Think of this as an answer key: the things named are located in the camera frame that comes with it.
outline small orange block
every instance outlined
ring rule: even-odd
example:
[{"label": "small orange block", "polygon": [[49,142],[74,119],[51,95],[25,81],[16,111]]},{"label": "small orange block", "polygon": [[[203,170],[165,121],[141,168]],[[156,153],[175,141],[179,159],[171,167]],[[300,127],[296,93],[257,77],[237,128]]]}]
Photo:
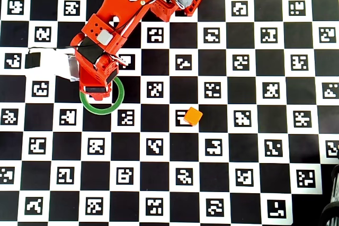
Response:
[{"label": "small orange block", "polygon": [[202,117],[202,113],[195,108],[190,107],[190,109],[187,111],[184,120],[192,125],[195,126],[199,123],[200,119]]}]

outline table surface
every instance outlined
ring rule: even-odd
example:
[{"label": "table surface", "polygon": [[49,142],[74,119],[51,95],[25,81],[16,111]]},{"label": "table surface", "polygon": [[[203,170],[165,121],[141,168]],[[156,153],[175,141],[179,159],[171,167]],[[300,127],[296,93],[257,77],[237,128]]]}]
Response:
[{"label": "table surface", "polygon": [[316,225],[338,162],[338,0],[148,12],[119,51],[124,102],[97,116],[77,82],[24,66],[102,1],[1,0],[0,225]]}]

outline green ring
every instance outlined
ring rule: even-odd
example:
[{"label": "green ring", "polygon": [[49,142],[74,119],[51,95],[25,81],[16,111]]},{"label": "green ring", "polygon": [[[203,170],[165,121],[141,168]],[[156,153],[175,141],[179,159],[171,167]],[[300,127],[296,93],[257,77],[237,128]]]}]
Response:
[{"label": "green ring", "polygon": [[123,84],[121,82],[121,80],[116,77],[114,79],[114,82],[116,83],[116,85],[118,86],[118,90],[119,90],[119,95],[118,95],[118,99],[117,101],[111,106],[108,107],[106,109],[98,109],[93,107],[86,98],[86,95],[80,91],[80,101],[83,103],[85,109],[87,109],[89,112],[96,114],[96,115],[108,115],[111,114],[113,111],[115,111],[122,103],[124,97],[125,97],[125,90],[123,88]]}]

